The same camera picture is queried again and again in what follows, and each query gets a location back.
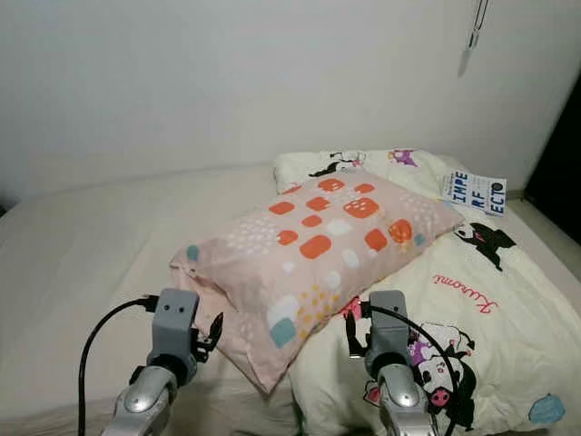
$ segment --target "cartoon character print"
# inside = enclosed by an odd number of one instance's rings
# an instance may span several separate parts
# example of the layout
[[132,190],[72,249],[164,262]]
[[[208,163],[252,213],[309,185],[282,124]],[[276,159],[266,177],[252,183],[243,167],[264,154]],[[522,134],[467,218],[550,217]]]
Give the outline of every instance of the cartoon character print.
[[446,410],[446,416],[455,418],[456,424],[472,429],[474,420],[474,400],[472,394],[476,388],[476,375],[472,369],[456,357],[448,356],[458,384],[458,392],[452,397],[452,380],[448,375],[448,368],[441,356],[432,357],[423,361],[413,369],[416,383],[428,395],[428,412],[438,414]]
[[322,175],[336,173],[337,171],[344,170],[346,168],[353,168],[363,165],[365,161],[365,154],[361,152],[336,152],[331,153],[329,158],[333,160],[327,168],[323,168],[316,173],[309,174],[310,177],[321,177]]
[[[446,416],[455,418],[467,431],[472,430],[475,404],[471,397],[476,389],[476,375],[462,359],[472,355],[475,343],[454,326],[424,322],[421,327],[444,349],[458,385],[457,394],[452,397],[452,380],[444,358],[423,335],[411,331],[408,343],[411,367],[416,383],[428,395],[428,411],[439,414],[446,410]],[[363,399],[379,405],[379,388],[375,381],[367,382]]]
[[410,166],[418,166],[417,163],[414,162],[411,154],[413,150],[392,150],[388,153],[388,159],[391,162],[395,162],[396,164],[404,164]]
[[476,249],[484,254],[501,272],[500,256],[497,254],[498,248],[510,248],[516,245],[502,230],[492,230],[482,223],[465,224],[457,228],[454,234],[465,243],[475,245]]
[[[424,322],[421,324],[421,328],[438,342],[446,355],[453,355],[461,359],[464,356],[472,355],[474,351],[474,341],[456,327]],[[424,335],[415,333],[412,333],[408,351],[412,366],[417,366],[438,355],[436,347],[433,347]]]

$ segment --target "white dot pattern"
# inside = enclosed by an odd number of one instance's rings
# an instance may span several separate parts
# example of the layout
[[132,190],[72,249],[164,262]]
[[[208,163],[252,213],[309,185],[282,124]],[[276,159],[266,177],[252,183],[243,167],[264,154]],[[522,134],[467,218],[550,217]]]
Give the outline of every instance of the white dot pattern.
[[438,223],[438,213],[434,203],[414,193],[404,193],[399,197],[404,208],[413,214],[414,227],[423,227],[428,234]]
[[294,270],[294,267],[296,265],[293,262],[285,262],[282,265],[282,269],[284,270],[284,272],[286,272],[287,274],[292,273],[292,270]]
[[357,257],[357,254],[353,250],[343,250],[341,255],[343,256],[343,261],[350,268],[357,268],[359,266],[359,257]]
[[340,236],[351,231],[351,226],[345,220],[331,220],[325,227],[333,236]]
[[352,188],[345,187],[338,191],[319,193],[321,197],[331,203],[333,206],[342,208],[345,204],[361,198],[361,194]]
[[278,241],[278,229],[267,213],[243,218],[237,227],[226,235],[226,246],[252,256],[268,254],[272,244]]
[[341,284],[341,276],[336,271],[331,271],[325,276],[325,284],[329,289],[337,289]]

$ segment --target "blue cartoon detail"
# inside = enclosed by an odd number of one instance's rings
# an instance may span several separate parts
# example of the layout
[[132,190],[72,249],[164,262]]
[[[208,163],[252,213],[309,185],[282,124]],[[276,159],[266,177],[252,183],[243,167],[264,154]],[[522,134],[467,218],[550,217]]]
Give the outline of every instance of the blue cartoon detail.
[[200,249],[197,245],[190,245],[188,247],[188,259],[194,262],[198,262],[198,256],[200,255]]
[[424,233],[418,233],[414,238],[414,242],[416,243],[417,247],[421,247],[424,243],[426,243],[426,236],[424,236]]
[[528,413],[528,420],[533,424],[551,424],[560,421],[565,415],[565,406],[561,399],[550,393],[536,400]]
[[291,319],[283,318],[271,328],[271,338],[277,348],[282,348],[297,335]]

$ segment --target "cable connector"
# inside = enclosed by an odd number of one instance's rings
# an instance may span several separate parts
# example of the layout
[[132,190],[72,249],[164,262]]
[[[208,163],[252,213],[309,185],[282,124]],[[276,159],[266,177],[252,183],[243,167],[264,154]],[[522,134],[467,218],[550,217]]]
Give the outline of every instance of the cable connector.
[[139,304],[145,308],[146,312],[155,312],[159,299],[159,295],[144,295],[144,298],[139,300]]
[[361,308],[361,318],[371,318],[371,303],[369,300],[359,302],[359,307]]

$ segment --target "purple cartoon character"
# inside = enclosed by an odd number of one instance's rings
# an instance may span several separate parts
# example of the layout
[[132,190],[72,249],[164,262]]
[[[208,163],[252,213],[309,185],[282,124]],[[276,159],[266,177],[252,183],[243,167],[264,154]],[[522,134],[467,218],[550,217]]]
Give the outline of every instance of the purple cartoon character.
[[396,164],[418,166],[411,157],[413,150],[392,150],[388,152],[388,159]]
[[[456,327],[424,322],[421,328],[438,342],[448,356],[462,359],[464,356],[470,356],[474,351],[474,341]],[[438,355],[438,350],[432,347],[428,339],[416,333],[409,341],[408,352],[412,366],[417,366]]]

